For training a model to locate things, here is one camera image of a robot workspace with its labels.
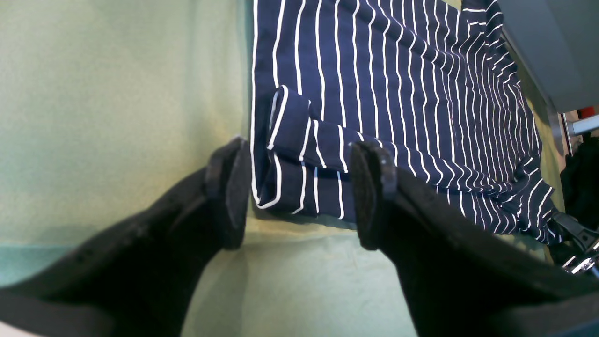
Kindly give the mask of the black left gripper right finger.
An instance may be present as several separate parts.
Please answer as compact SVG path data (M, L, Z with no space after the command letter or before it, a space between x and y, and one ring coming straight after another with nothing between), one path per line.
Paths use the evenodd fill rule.
M420 337L596 337L594 258L551 266L485 232L395 167L377 145L351 145L350 176L363 248L398 273Z

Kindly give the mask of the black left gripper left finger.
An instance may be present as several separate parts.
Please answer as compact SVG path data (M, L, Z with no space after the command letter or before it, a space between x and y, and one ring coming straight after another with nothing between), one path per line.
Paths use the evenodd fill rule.
M204 269L244 239L248 141L235 137L154 204L1 288L3 337L178 337Z

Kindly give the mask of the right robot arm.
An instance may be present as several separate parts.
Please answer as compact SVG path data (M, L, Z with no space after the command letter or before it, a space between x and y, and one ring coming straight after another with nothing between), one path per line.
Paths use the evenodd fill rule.
M548 251L556 265L577 275L598 277L598 107L561 115L566 143L560 179L565 213L553 222L563 241Z

